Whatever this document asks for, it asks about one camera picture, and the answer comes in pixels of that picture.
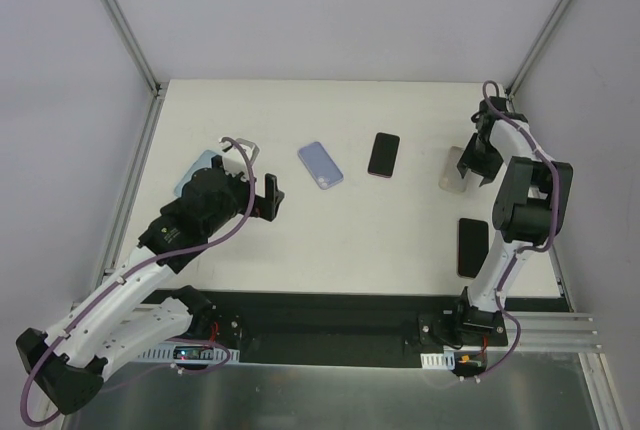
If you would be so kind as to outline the black phone on right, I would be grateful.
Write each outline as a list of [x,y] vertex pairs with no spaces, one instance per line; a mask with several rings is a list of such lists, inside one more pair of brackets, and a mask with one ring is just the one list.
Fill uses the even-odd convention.
[[457,274],[474,279],[489,251],[489,227],[482,220],[461,218],[457,233]]

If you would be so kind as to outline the black phone pink edge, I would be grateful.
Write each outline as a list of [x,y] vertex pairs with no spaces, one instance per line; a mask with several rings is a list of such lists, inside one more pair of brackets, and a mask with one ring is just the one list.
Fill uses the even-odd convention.
[[367,167],[370,175],[391,178],[395,169],[400,137],[388,133],[376,134]]

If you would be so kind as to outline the lavender phone case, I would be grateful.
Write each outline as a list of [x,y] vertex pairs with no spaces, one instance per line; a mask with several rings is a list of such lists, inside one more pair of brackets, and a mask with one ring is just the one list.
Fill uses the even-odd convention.
[[297,154],[320,189],[327,190],[343,181],[342,171],[320,142],[301,147]]

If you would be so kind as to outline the aluminium rail right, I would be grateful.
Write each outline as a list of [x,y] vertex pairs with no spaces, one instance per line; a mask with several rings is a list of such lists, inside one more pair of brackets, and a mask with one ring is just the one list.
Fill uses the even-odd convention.
[[594,317],[575,312],[513,312],[521,336],[517,349],[534,353],[602,353]]

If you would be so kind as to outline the left aluminium frame post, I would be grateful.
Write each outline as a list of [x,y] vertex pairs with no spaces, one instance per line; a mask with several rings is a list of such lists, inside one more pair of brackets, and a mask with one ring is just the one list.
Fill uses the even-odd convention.
[[118,0],[100,0],[106,14],[150,93],[161,94],[162,83],[156,77]]

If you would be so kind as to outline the aluminium frame post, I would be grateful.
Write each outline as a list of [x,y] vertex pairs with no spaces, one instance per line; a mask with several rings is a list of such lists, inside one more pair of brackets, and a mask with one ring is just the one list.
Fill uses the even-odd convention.
[[156,77],[118,0],[100,0],[106,14],[150,93],[161,94],[162,83]]
[[524,84],[534,65],[542,56],[575,0],[556,0],[540,30],[518,66],[513,78],[505,86],[508,98],[513,98]]

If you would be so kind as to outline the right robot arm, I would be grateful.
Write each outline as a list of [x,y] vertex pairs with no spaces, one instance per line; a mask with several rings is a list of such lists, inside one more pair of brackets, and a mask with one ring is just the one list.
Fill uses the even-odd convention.
[[505,98],[485,95],[472,121],[476,132],[456,164],[459,175],[472,172],[485,185],[506,171],[491,214],[493,243],[450,319],[452,337],[466,345],[496,333],[508,291],[529,255],[553,245],[573,179],[573,167],[542,149],[526,117],[510,112]]

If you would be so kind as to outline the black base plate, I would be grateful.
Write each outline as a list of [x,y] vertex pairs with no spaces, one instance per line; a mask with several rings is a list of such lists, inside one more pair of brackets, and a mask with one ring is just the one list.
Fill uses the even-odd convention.
[[417,368],[447,344],[505,348],[505,330],[455,333],[454,296],[207,291],[205,323],[185,332],[236,350],[243,363]]

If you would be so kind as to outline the light blue phone case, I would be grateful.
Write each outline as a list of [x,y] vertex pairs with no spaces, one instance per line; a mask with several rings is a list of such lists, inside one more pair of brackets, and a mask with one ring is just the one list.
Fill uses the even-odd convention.
[[218,152],[205,150],[189,167],[185,175],[174,188],[174,195],[180,198],[184,195],[196,195],[201,192],[202,182],[199,172],[212,168],[212,162],[220,157]]

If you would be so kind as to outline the right aluminium frame post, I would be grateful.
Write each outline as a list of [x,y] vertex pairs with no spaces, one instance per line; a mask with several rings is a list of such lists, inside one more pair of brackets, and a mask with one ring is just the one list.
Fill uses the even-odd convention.
[[540,30],[518,66],[513,78],[505,86],[508,98],[513,98],[524,84],[534,65],[542,56],[575,0],[556,0]]

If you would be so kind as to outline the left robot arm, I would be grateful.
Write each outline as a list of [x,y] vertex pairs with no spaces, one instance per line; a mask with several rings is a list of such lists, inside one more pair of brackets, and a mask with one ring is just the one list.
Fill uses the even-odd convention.
[[28,328],[17,338],[28,374],[20,400],[27,426],[39,424],[29,415],[32,386],[45,393],[57,414],[69,415],[122,366],[165,340],[218,345],[214,306],[190,285],[172,291],[145,317],[129,315],[192,260],[238,233],[249,218],[276,218],[284,194],[276,176],[267,174],[265,193],[257,195],[253,164],[258,154],[251,141],[221,138],[219,152],[161,208],[123,266],[68,316],[44,331]]

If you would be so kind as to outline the beige clear phone case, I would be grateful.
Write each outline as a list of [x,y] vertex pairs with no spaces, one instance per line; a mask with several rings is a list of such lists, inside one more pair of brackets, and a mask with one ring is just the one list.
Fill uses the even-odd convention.
[[439,187],[441,190],[454,194],[463,194],[466,192],[468,179],[462,177],[457,168],[462,154],[463,149],[458,146],[452,146],[449,149],[439,178]]

